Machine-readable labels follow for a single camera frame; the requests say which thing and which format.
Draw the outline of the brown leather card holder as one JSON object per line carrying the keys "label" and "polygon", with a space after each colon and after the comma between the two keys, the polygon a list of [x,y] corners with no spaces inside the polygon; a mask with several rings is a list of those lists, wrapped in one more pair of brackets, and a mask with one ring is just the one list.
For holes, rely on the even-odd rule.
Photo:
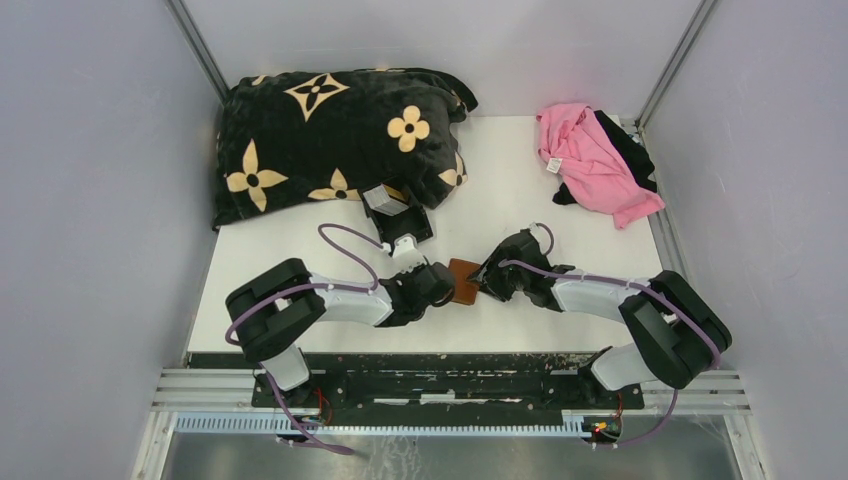
{"label": "brown leather card holder", "polygon": [[451,258],[448,269],[454,276],[455,286],[452,303],[472,306],[479,292],[479,284],[471,280],[472,275],[481,267],[480,264]]}

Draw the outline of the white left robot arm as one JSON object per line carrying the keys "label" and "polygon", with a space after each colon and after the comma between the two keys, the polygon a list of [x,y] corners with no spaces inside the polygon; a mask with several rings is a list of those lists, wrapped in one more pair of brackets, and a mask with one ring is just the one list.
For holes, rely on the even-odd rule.
{"label": "white left robot arm", "polygon": [[285,260],[231,292],[225,341],[271,375],[291,406],[307,404],[315,382],[297,340],[318,322],[352,322],[374,328],[406,326],[427,309],[449,303],[455,279],[441,263],[424,263],[375,284],[330,279]]}

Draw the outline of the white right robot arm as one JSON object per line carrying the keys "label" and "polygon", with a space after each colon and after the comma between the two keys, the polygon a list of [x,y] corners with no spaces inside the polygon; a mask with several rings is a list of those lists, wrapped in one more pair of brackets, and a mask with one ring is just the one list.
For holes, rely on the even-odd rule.
{"label": "white right robot arm", "polygon": [[501,302],[523,293],[537,307],[580,313],[624,325],[629,344],[597,352],[582,367],[580,400],[602,408],[619,390],[658,381],[682,390],[701,373],[716,369],[733,337],[718,315],[678,272],[623,279],[549,261],[545,226],[522,229],[504,239],[468,282]]}

